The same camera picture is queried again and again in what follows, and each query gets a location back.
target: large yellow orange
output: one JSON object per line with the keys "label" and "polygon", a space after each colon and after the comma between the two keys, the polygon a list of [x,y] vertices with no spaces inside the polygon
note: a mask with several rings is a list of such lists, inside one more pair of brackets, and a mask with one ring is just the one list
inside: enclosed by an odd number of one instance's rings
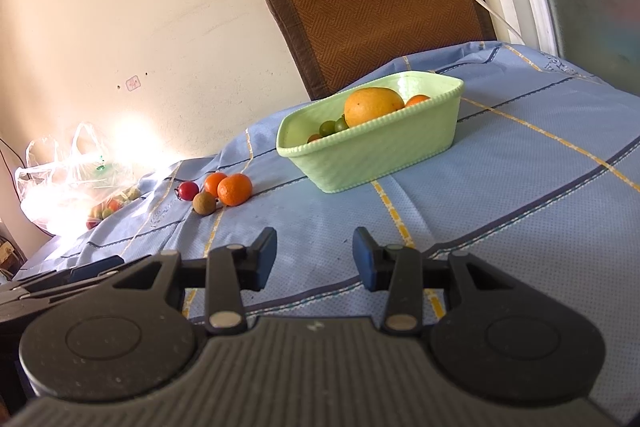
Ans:
{"label": "large yellow orange", "polygon": [[398,93],[388,87],[363,87],[352,92],[344,102],[344,119],[355,127],[404,107]]}

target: small orange fruit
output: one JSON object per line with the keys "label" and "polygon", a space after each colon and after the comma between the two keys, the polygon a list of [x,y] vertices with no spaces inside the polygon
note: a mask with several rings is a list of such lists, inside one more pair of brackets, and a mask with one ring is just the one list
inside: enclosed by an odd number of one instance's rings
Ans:
{"label": "small orange fruit", "polygon": [[363,87],[344,101],[344,119],[349,127],[385,116],[404,107],[398,93],[388,87]]}
{"label": "small orange fruit", "polygon": [[431,100],[431,97],[425,94],[414,94],[409,100],[406,101],[404,107],[409,107],[410,105],[415,105],[416,103],[425,102],[426,100]]}
{"label": "small orange fruit", "polygon": [[218,198],[228,206],[238,206],[251,197],[251,180],[244,174],[231,174],[218,184]]}
{"label": "small orange fruit", "polygon": [[205,192],[211,194],[214,198],[218,197],[218,185],[220,182],[226,178],[226,174],[224,172],[214,172],[207,176],[207,179],[204,180],[204,185],[202,186]]}

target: clear plastic bag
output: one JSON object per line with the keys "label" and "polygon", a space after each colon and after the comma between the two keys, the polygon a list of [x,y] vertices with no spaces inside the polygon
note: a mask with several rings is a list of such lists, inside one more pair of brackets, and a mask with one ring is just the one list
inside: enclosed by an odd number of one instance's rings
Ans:
{"label": "clear plastic bag", "polygon": [[[83,131],[89,146],[81,152]],[[46,147],[52,161],[38,165],[31,153],[34,146]],[[26,159],[27,168],[15,171],[20,207],[30,221],[54,235],[78,236],[140,195],[132,186],[132,166],[113,158],[89,123],[78,125],[69,153],[46,137],[29,144]]]}

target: green basket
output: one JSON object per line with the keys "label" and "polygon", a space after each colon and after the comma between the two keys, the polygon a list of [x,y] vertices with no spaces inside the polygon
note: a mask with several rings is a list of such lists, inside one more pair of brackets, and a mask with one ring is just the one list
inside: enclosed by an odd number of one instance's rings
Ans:
{"label": "green basket", "polygon": [[[389,87],[405,102],[415,94],[426,94],[431,100],[306,143],[323,121],[340,118],[347,97],[363,87]],[[443,74],[390,74],[286,116],[278,129],[276,149],[323,192],[347,190],[447,150],[456,131],[463,89],[462,80]]]}

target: beige wall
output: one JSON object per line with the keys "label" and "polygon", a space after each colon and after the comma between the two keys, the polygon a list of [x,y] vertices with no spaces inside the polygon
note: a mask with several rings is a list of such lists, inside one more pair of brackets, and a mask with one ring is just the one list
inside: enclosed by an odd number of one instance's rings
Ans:
{"label": "beige wall", "polygon": [[88,120],[142,174],[306,92],[264,0],[0,0],[0,97],[17,150]]}

